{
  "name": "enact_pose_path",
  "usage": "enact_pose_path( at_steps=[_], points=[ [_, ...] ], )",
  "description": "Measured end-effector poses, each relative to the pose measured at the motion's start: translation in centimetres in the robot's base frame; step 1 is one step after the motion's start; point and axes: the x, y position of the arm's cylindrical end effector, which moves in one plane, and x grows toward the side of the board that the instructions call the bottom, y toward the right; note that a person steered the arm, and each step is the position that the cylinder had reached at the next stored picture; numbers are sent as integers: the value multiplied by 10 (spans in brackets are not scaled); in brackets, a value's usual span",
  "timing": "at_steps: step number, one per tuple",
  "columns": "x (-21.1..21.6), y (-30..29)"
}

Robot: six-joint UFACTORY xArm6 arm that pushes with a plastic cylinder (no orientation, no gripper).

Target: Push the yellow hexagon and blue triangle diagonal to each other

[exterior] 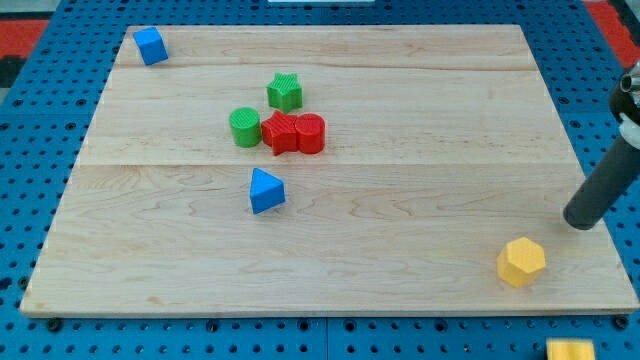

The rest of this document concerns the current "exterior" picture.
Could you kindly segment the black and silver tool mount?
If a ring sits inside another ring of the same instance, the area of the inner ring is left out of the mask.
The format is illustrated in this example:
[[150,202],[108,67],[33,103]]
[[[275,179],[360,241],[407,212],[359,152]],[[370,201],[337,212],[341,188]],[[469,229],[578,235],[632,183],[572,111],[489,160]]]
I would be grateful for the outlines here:
[[610,111],[619,123],[623,139],[639,148],[639,61],[620,77],[609,96]]

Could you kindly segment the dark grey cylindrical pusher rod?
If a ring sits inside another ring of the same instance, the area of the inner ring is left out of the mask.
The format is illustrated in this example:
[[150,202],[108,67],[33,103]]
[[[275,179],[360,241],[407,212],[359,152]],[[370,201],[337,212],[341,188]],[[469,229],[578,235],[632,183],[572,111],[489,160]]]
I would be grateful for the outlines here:
[[639,149],[620,135],[563,210],[575,229],[592,229],[639,176]]

